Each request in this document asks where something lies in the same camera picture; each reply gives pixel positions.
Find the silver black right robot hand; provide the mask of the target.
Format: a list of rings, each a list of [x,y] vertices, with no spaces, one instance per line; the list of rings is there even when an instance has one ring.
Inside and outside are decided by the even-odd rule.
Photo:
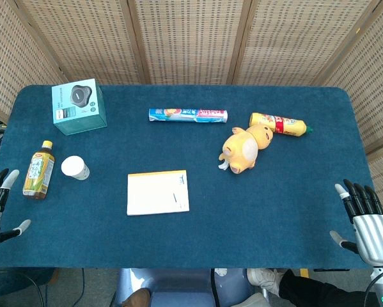
[[[383,267],[383,208],[377,193],[370,186],[353,184],[344,179],[334,185],[347,212],[356,241],[344,239],[331,230],[330,236],[337,245],[358,254],[372,267]]]

